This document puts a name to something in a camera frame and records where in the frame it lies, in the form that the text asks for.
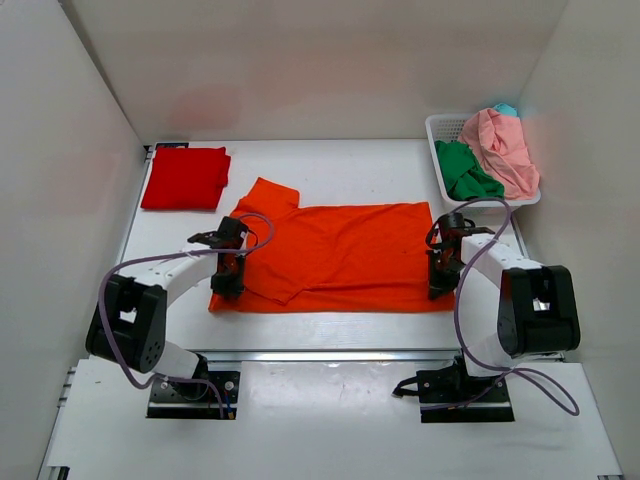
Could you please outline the orange t shirt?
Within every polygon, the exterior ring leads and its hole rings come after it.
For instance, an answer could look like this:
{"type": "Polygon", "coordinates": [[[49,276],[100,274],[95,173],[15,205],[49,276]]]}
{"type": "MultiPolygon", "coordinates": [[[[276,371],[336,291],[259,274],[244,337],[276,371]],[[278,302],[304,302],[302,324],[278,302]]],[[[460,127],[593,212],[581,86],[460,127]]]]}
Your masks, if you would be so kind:
{"type": "Polygon", "coordinates": [[[213,295],[212,313],[431,313],[454,297],[428,297],[426,202],[310,206],[298,191],[258,178],[233,211],[266,246],[247,257],[245,290],[213,295]]]}

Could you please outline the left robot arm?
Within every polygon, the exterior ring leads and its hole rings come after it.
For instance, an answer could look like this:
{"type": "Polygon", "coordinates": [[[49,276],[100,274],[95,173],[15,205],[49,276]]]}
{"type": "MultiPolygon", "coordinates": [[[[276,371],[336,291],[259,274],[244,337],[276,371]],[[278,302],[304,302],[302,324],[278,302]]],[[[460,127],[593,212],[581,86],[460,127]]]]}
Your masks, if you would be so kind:
{"type": "Polygon", "coordinates": [[[118,364],[139,390],[158,380],[189,401],[219,396],[207,360],[166,339],[168,309],[206,279],[215,295],[239,298],[247,257],[257,246],[257,234],[246,223],[225,216],[217,229],[191,235],[179,252],[114,267],[99,287],[86,350],[118,364]]]}

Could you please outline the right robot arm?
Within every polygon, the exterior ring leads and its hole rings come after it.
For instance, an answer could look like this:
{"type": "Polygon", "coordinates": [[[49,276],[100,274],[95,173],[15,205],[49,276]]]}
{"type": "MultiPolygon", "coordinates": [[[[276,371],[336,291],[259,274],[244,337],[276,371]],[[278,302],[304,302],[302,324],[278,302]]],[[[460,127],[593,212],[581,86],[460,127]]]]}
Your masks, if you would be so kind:
{"type": "Polygon", "coordinates": [[[472,271],[498,288],[496,328],[480,343],[459,343],[452,365],[426,372],[426,392],[441,392],[445,402],[466,404],[481,398],[508,376],[537,388],[557,382],[520,366],[528,356],[575,350],[581,340],[572,277],[563,266],[529,260],[499,240],[498,233],[479,227],[459,212],[438,218],[428,232],[428,297],[462,296],[472,271]]]}

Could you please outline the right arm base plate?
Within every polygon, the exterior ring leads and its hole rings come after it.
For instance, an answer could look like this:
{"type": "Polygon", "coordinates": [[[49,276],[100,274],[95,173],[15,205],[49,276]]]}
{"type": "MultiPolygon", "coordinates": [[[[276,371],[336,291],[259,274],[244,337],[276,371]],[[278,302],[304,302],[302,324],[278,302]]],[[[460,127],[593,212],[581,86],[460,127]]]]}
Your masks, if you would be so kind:
{"type": "Polygon", "coordinates": [[[506,381],[499,376],[470,376],[461,355],[450,366],[418,370],[400,381],[392,396],[416,397],[423,424],[515,421],[506,381]]]}

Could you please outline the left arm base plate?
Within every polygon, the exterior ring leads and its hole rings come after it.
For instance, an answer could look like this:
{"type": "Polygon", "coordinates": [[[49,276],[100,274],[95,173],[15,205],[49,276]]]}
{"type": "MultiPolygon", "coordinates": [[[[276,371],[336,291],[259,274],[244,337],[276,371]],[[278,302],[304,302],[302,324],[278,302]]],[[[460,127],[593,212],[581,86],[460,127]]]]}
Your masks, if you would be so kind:
{"type": "Polygon", "coordinates": [[[186,385],[156,380],[151,387],[146,417],[232,421],[238,415],[241,370],[239,363],[210,363],[208,381],[218,393],[202,384],[186,385]]]}

